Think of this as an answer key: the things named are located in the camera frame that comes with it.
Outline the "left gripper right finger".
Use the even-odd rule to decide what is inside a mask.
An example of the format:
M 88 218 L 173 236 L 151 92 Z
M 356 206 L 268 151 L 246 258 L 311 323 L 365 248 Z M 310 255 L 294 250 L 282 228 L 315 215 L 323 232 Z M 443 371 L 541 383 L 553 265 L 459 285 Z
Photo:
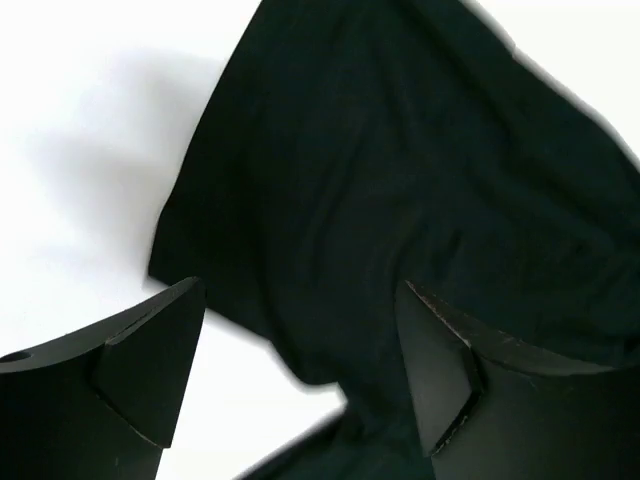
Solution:
M 572 359 L 402 282 L 395 317 L 439 479 L 635 479 L 639 369 Z

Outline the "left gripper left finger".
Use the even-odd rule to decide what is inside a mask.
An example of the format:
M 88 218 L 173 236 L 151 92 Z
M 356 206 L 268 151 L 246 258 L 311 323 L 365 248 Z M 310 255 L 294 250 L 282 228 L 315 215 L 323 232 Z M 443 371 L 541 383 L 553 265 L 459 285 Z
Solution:
M 2 357 L 2 478 L 155 478 L 172 444 L 205 308 L 204 285 L 189 278 Z

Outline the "black shorts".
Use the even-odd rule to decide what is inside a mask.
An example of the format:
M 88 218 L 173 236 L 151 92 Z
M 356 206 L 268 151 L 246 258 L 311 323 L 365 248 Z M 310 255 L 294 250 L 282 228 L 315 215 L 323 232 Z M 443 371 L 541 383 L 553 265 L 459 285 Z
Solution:
M 263 1 L 149 275 L 196 276 L 345 412 L 262 479 L 429 479 L 395 321 L 422 287 L 529 344 L 639 358 L 639 174 L 459 1 Z

